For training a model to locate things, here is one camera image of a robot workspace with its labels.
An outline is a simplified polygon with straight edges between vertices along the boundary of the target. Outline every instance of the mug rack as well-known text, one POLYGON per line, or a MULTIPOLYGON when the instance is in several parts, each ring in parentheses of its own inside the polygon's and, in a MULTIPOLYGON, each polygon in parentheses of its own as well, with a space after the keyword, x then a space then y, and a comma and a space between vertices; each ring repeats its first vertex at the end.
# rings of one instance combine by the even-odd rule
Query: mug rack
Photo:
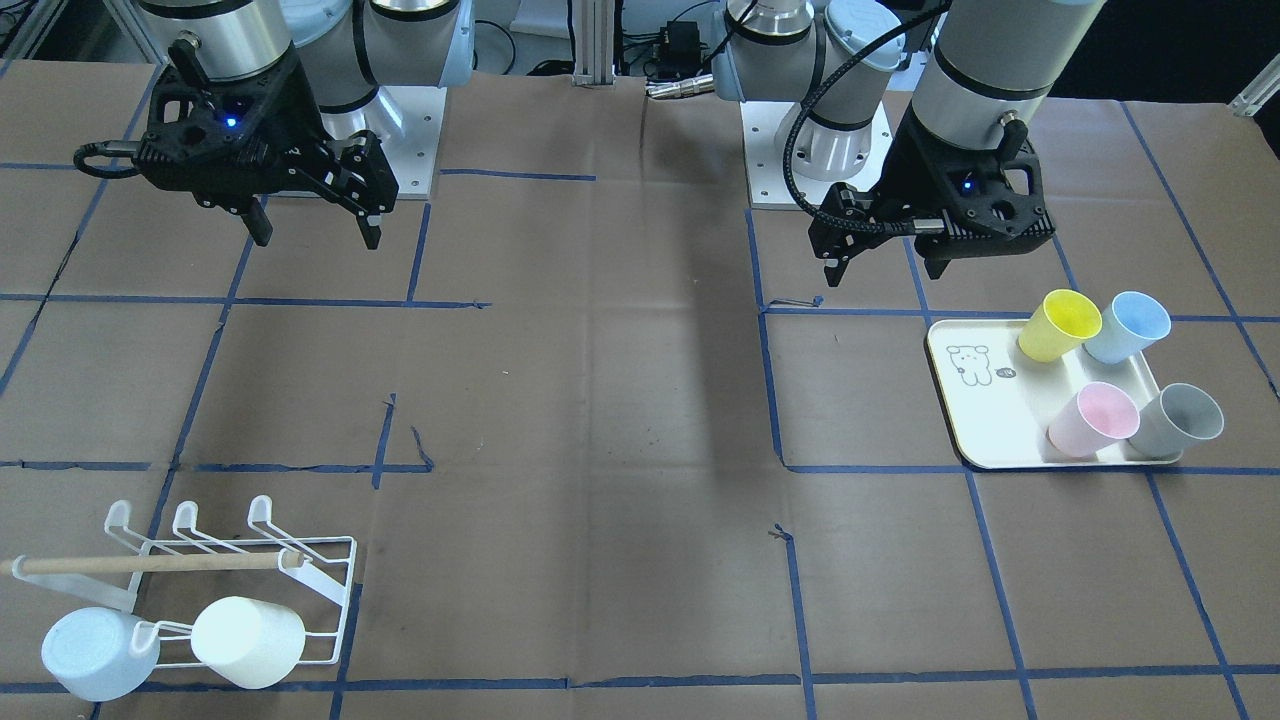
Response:
MULTIPOLYGON (((150 539, 129 528, 133 507, 118 500, 106 511, 102 530, 129 548, 133 555, 111 557, 32 559, 20 555, 0 561, 0 575, 72 594, 122 612, 133 612, 138 588, 147 573, 200 570, 276 570, 319 593, 338 606, 338 624, 332 630, 307 629, 307 638, 332 641, 328 657, 307 657, 298 665, 334 665, 342 651, 342 637, 351 609, 355 585, 356 539, 351 536, 294 537, 271 521, 271 498, 260 495, 248 505, 247 524, 261 538, 220 539, 196 527, 200 507, 193 501, 178 505, 173 539, 150 539), (317 546, 337 547, 344 553, 325 555, 317 546), (114 585, 88 574, 129 573, 127 587, 114 585), (339 582, 335 575, 340 575, 339 582)), ((143 653, 157 642, 189 642, 192 626, 173 620, 141 621, 133 628, 131 651, 143 653)), ((160 662, 156 669, 205 667, 204 662, 160 662)))

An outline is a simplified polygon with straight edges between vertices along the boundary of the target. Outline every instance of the white tray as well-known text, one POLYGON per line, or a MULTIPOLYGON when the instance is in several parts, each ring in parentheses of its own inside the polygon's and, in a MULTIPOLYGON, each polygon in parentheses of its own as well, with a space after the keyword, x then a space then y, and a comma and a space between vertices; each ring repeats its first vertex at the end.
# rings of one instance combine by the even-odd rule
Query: white tray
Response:
POLYGON ((1137 354, 1103 365, 1076 348, 1053 363, 1037 363, 1018 347, 1027 320, 940 320, 925 346, 956 447, 983 469, 1167 465, 1128 442, 1087 459, 1068 457, 1048 442, 1050 420, 1085 384, 1108 382, 1138 407, 1160 392, 1146 357, 1137 354))

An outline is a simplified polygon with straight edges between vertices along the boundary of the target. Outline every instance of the blue tape line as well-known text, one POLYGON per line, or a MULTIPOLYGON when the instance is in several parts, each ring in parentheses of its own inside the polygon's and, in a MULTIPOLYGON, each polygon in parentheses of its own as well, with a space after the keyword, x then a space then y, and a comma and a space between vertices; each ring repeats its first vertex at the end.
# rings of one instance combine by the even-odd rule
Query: blue tape line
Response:
POLYGON ((431 307, 436 310, 484 310, 485 307, 493 307, 493 302, 481 302, 479 300, 472 300, 471 302, 429 302, 425 300, 415 300, 412 302, 406 302, 404 307, 431 307))
POLYGON ((387 441, 392 437, 392 418, 396 415, 396 393, 390 395, 390 402, 385 402, 387 414, 383 416, 383 433, 378 437, 378 451, 374 454, 374 489, 383 484, 383 465, 387 462, 387 441))
POLYGON ((429 302, 424 300, 329 300, 323 297, 238 297, 236 305, 269 305, 289 307, 417 307, 435 310, 461 310, 490 307, 493 302, 429 302))
POLYGON ((1027 719, 1037 720, 1036 698, 1032 696, 1032 683, 1027 675, 1027 664, 1023 661, 1023 647, 1018 642, 1018 629, 1014 628, 1014 614, 1009 607, 1009 597, 1005 594, 1005 580, 1000 575, 1000 564, 996 561, 996 547, 991 541, 991 529, 987 527, 987 514, 982 509, 982 497, 978 495, 978 480, 973 471, 965 469, 965 483, 969 486, 969 501, 973 503, 973 514, 978 520, 978 532, 982 534, 982 548, 987 553, 987 568, 991 569, 991 582, 996 587, 996 601, 1000 603, 1000 614, 1005 619, 1005 634, 1009 635, 1009 650, 1014 655, 1014 669, 1018 671, 1018 684, 1023 689, 1023 703, 1027 706, 1027 719))
POLYGON ((401 465, 401 464, 392 465, 392 464, 388 464, 388 465, 383 465, 383 474, 384 475, 389 475, 389 474, 397 474, 397 473, 399 473, 399 474, 403 474, 403 475, 425 475, 425 474, 430 473, 434 469, 435 469, 435 462, 431 462, 430 468, 428 468, 426 465, 401 465))
POLYGON ((0 468, 22 468, 24 470, 95 470, 102 473, 141 473, 151 469, 151 462, 104 462, 91 460, 9 460, 0 461, 0 468))
POLYGON ((801 475, 942 475, 959 474, 964 465, 787 465, 801 475))
POLYGON ((1280 665, 1231 665, 1233 675, 1280 675, 1280 665))
POLYGON ((786 464, 782 457, 782 424, 778 421, 778 393, 773 384, 773 357, 769 352, 769 328, 764 313, 756 316, 760 324, 760 355, 764 356, 764 396, 769 404, 769 433, 773 436, 773 454, 778 461, 786 464))
POLYGON ((989 683, 1016 680, 1016 670, 940 670, 931 673, 819 673, 817 685, 879 685, 892 683, 989 683))
POLYGON ((151 91, 155 90, 156 82, 160 79, 160 73, 164 70, 164 65, 156 65, 151 70, 151 79, 147 81, 147 88, 142 91, 142 99, 138 100, 138 105, 133 109, 133 117, 129 118, 129 124, 124 128, 124 140, 129 140, 133 135, 133 128, 138 127, 138 120, 142 118, 142 110, 147 106, 147 100, 151 97, 151 91))
POLYGON ((507 170, 481 170, 479 168, 449 168, 440 170, 442 176, 485 176, 492 178, 554 179, 595 182, 595 176, 570 176, 561 173, 512 173, 507 170))
MULTIPOLYGON (((44 465, 76 465, 83 466, 88 470, 146 470, 150 464, 147 462, 26 462, 20 460, 13 461, 0 461, 0 468, 3 466, 19 466, 26 465, 27 468, 35 469, 59 469, 59 468, 44 468, 44 465)), ((965 471, 972 471, 965 465, 786 465, 787 470, 796 474, 806 475, 950 475, 961 474, 965 471)), ((273 462, 233 462, 233 464, 220 464, 220 462, 201 462, 189 468, 196 473, 325 473, 325 474, 361 474, 371 473, 374 470, 372 465, 283 465, 273 462)), ((407 474, 426 474, 431 469, 425 465, 406 465, 406 464, 385 464, 383 465, 383 474, 388 473, 407 473, 407 474)), ((1025 468, 1014 468, 1009 470, 983 470, 987 474, 1009 474, 1009 473, 1025 473, 1025 468)), ((1152 473, 1156 475, 1249 475, 1249 477, 1280 477, 1280 468, 1210 468, 1210 466, 1183 466, 1183 465, 1164 465, 1158 468, 1151 468, 1146 465, 1115 465, 1115 466, 1068 466, 1068 468, 1053 468, 1055 473, 1069 473, 1069 474, 1087 474, 1087 473, 1125 473, 1125 474, 1143 474, 1152 473)))
POLYGON ((872 318, 923 318, 923 310, 899 310, 893 307, 799 307, 795 305, 769 305, 764 307, 769 315, 867 315, 872 318))
POLYGON ((800 594, 800 562, 796 559, 796 539, 777 523, 774 523, 773 529, 787 543, 787 575, 791 579, 791 610, 796 618, 796 644, 800 648, 800 687, 804 688, 805 717, 818 720, 818 700, 813 692, 813 665, 809 661, 809 630, 805 628, 804 597, 800 594))
POLYGON ((93 210, 97 209, 97 204, 102 200, 102 193, 106 192, 106 181, 97 182, 97 190, 93 191, 93 197, 88 202, 88 208, 81 217, 81 223, 76 228, 76 236, 72 237, 70 245, 67 246, 67 252, 63 254, 61 263, 58 264, 58 270, 54 272, 54 278, 49 282, 49 288, 45 290, 45 295, 41 296, 40 306, 36 307, 36 314, 32 315, 31 322, 27 323, 27 329, 22 333, 22 340, 18 341, 18 347, 14 348, 13 355, 9 357, 9 364, 5 366, 5 372, 0 375, 0 397, 4 396, 5 388, 9 387, 9 382, 13 379, 13 374, 18 370, 18 363, 22 361, 22 356, 27 352, 27 346, 31 345, 31 338, 36 334, 36 325, 40 323, 40 318, 45 314, 45 307, 49 305, 49 296, 52 295, 54 287, 58 281, 61 279, 63 273, 67 272, 67 263, 72 259, 72 252, 79 246, 81 237, 84 236, 84 227, 88 224, 88 219, 93 217, 93 210))
POLYGON ((417 456, 422 459, 422 471, 430 473, 435 469, 435 461, 431 460, 426 455, 426 450, 422 448, 422 433, 420 433, 415 425, 410 425, 408 429, 413 433, 413 445, 417 446, 417 456))
MULTIPOLYGON (((72 247, 67 251, 68 258, 76 245, 79 243, 81 237, 84 236, 84 231, 88 228, 88 222, 93 218, 93 213, 97 211, 99 202, 102 201, 102 195, 106 193, 106 181, 97 181, 97 191, 93 192, 93 199, 88 201, 88 209, 84 210, 84 215, 81 217, 81 224, 76 227, 76 238, 72 240, 72 247)), ((67 258, 63 259, 63 265, 65 266, 67 258)), ((49 287, 49 295, 52 295, 54 287, 49 287)))
POLYGON ((1160 468, 1140 468, 1153 475, 1280 475, 1280 468, 1207 468, 1164 465, 1160 468))
POLYGON ((417 292, 417 277, 422 272, 422 254, 426 251, 426 228, 431 224, 431 204, 422 205, 422 222, 417 227, 417 249, 413 251, 413 269, 408 274, 408 291, 404 302, 412 302, 417 292))
POLYGON ((751 281, 755 283, 755 307, 767 313, 769 307, 764 304, 764 279, 760 275, 760 249, 755 243, 755 217, 751 209, 742 210, 746 217, 746 247, 751 252, 751 281))
POLYGON ((223 311, 218 315, 218 327, 214 329, 214 337, 209 341, 205 363, 201 365, 200 377, 196 379, 196 388, 191 392, 191 402, 187 404, 187 414, 182 420, 182 429, 178 430, 178 442, 174 445, 173 456, 169 459, 169 471, 165 473, 164 484, 160 486, 160 495, 156 497, 155 510, 151 512, 151 525, 147 527, 148 538, 154 539, 156 533, 160 532, 160 516, 164 512, 165 502, 169 501, 169 491, 173 488, 173 479, 178 474, 178 462, 182 459, 183 450, 187 448, 187 437, 191 436, 191 427, 196 421, 196 411, 200 409, 200 400, 205 395, 205 384, 209 382, 209 374, 214 369, 214 357, 223 343, 223 331, 227 329, 227 319, 230 316, 233 306, 232 301, 236 299, 236 292, 239 291, 239 283, 244 278, 244 268, 248 265, 248 256, 252 250, 253 238, 246 237, 239 261, 236 264, 236 274, 232 277, 232 284, 227 290, 227 297, 223 301, 223 311))
POLYGON ((1208 610, 1204 609, 1204 600, 1201 597, 1199 587, 1196 585, 1196 578, 1192 575, 1192 566, 1187 561, 1187 553, 1183 552, 1183 543, 1178 539, 1178 532, 1174 530, 1174 521, 1169 516, 1169 509, 1165 507, 1165 498, 1160 495, 1160 484, 1156 483, 1156 477, 1147 474, 1147 487, 1151 488, 1151 497, 1156 502, 1156 510, 1160 511, 1160 521, 1165 524, 1165 533, 1169 534, 1169 543, 1174 546, 1174 555, 1178 556, 1178 566, 1183 570, 1183 579, 1187 580, 1187 589, 1192 593, 1192 601, 1196 603, 1196 612, 1201 616, 1201 623, 1204 624, 1204 633, 1208 635, 1208 642, 1213 646, 1213 655, 1217 657, 1219 670, 1222 673, 1222 678, 1226 680, 1226 689, 1231 692, 1231 700, 1235 701, 1235 711, 1240 715, 1240 720, 1249 720, 1249 712, 1244 708, 1244 698, 1240 697, 1240 689, 1235 685, 1235 676, 1231 674, 1231 667, 1226 662, 1226 653, 1222 651, 1222 643, 1219 642, 1217 630, 1213 629, 1213 620, 1208 616, 1208 610))
POLYGON ((575 683, 570 689, 593 688, 718 688, 718 687, 744 687, 744 685, 799 685, 799 675, 764 674, 764 675, 689 675, 684 678, 671 678, 664 675, 640 675, 626 678, 611 678, 594 683, 575 683))
POLYGON ((133 692, 136 693, 253 693, 253 692, 268 692, 268 693, 302 693, 302 692, 333 692, 338 687, 338 683, 333 680, 297 680, 297 682, 284 682, 275 683, 274 685, 268 685, 265 688, 248 689, 239 685, 230 684, 216 684, 216 683, 182 683, 182 684, 168 684, 157 683, 154 680, 142 683, 133 692))
POLYGON ((140 302, 146 305, 221 305, 225 297, 164 295, 50 295, 50 302, 140 302))
POLYGON ((9 364, 5 365, 4 374, 0 375, 0 397, 4 397, 4 391, 8 389, 13 374, 18 372, 18 363, 22 361, 22 356, 27 352, 27 346, 31 345, 32 336, 36 334, 36 323, 40 320, 40 311, 42 309, 44 304, 36 309, 36 314, 27 322, 27 329, 23 331, 22 338, 18 341, 18 347, 9 356, 9 364))
POLYGON ((76 165, 61 163, 0 163, 0 169, 5 170, 74 170, 76 165))
POLYGON ((372 471, 372 465, 280 465, 275 462, 201 462, 191 468, 196 473, 323 473, 353 475, 372 471))
POLYGON ((1120 667, 1041 667, 1028 670, 1033 680, 1066 680, 1080 678, 1179 678, 1221 675, 1217 665, 1137 665, 1120 667))
POLYGON ((1266 361, 1262 359, 1262 354, 1258 352, 1258 347, 1253 345, 1253 338, 1249 337, 1249 331, 1245 329, 1244 323, 1240 322, 1240 314, 1235 310, 1235 304, 1231 302, 1231 296, 1228 295, 1226 286, 1222 284, 1222 281, 1217 277, 1217 272, 1213 269, 1213 264, 1210 263, 1208 254, 1204 252, 1204 246, 1201 243, 1199 236, 1196 234, 1196 229, 1192 227, 1190 219, 1183 210, 1183 204, 1178 201, 1178 195, 1174 192, 1174 187, 1169 184, 1169 178, 1165 177, 1165 170, 1160 167, 1160 161, 1156 160, 1156 154, 1152 152, 1151 146, 1147 145, 1146 136, 1143 136, 1142 129, 1138 128, 1138 120, 1134 119, 1133 113, 1129 111, 1129 104, 1120 102, 1120 109, 1124 110, 1124 117, 1129 120, 1129 127, 1133 128, 1133 133, 1138 137, 1138 142, 1142 145, 1142 151, 1147 154, 1147 160, 1156 170, 1156 177, 1160 178, 1160 184, 1164 186, 1165 195, 1167 195, 1170 202, 1174 204, 1174 210, 1178 211, 1178 219, 1181 220, 1183 228, 1187 231, 1187 237, 1192 240, 1192 245, 1196 247, 1196 254, 1199 255, 1201 263, 1208 272, 1210 279, 1213 281, 1213 287, 1222 297, 1222 304, 1226 305, 1226 311, 1230 313, 1231 318, 1236 320, 1235 328, 1240 332, 1240 337, 1244 338, 1244 345, 1249 348, 1249 352, 1253 354, 1253 361, 1262 369, 1262 374, 1266 377, 1267 384, 1271 386, 1271 393, 1280 395, 1280 386, 1276 384, 1275 375, 1272 375, 1271 370, 1267 368, 1266 361))
POLYGON ((342 697, 347 691, 347 671, 351 670, 351 651, 356 646, 356 621, 360 618, 360 596, 364 593, 365 585, 362 583, 356 583, 351 588, 347 628, 342 633, 342 652, 338 655, 338 683, 333 691, 333 702, 329 705, 329 720, 342 717, 342 697))
POLYGON ((567 678, 516 678, 509 680, 451 679, 451 680, 352 680, 344 692, 387 691, 567 691, 567 678))
POLYGON ((915 300, 920 304, 920 314, 924 318, 924 327, 933 325, 933 313, 929 311, 929 299, 924 295, 924 281, 920 279, 920 269, 915 265, 915 252, 911 251, 911 242, 902 238, 902 249, 906 250, 906 265, 911 269, 911 282, 915 283, 915 300))
POLYGON ((1071 272, 1071 263, 1066 259, 1066 249, 1057 233, 1053 233, 1053 249, 1057 250, 1057 259, 1062 261, 1062 272, 1066 273, 1066 283, 1075 292, 1080 292, 1080 283, 1075 282, 1075 273, 1071 272))
MULTIPOLYGON (((1280 665, 1230 665, 1234 675, 1280 675, 1280 665)), ((1091 678, 1180 678, 1221 675, 1217 665, 1138 665, 1115 667, 1039 667, 1027 670, 1032 680, 1091 678)), ((815 673, 814 685, 876 685, 899 683, 982 683, 1016 680, 1016 670, 934 670, 924 673, 815 673)), ((622 676, 608 680, 573 683, 568 678, 511 679, 385 679, 385 680, 292 680, 262 688, 264 692, 335 692, 379 691, 543 691, 543 689, 609 689, 609 688, 703 688, 750 685, 800 685, 799 675, 689 675, 689 676, 622 676)), ((206 693, 257 692, 230 684, 147 682, 140 693, 206 693)), ((58 683, 0 683, 0 694, 64 694, 58 683)))

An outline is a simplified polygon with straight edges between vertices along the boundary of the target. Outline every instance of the bear drawing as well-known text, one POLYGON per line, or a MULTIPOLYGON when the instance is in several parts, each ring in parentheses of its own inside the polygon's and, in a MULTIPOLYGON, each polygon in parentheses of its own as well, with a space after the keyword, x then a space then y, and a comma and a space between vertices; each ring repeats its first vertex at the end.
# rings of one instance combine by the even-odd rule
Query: bear drawing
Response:
POLYGON ((950 345, 951 364, 966 386, 991 384, 991 360, 986 345, 950 345))

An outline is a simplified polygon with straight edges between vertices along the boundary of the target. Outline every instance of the blue cup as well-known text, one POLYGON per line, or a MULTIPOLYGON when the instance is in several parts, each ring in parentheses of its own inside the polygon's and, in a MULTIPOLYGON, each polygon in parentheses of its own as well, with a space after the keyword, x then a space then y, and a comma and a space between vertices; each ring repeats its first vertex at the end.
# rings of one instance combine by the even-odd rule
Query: blue cup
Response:
POLYGON ((1084 343, 1098 363, 1115 365, 1169 334, 1169 311, 1149 295, 1125 291, 1102 311, 1102 331, 1084 343))

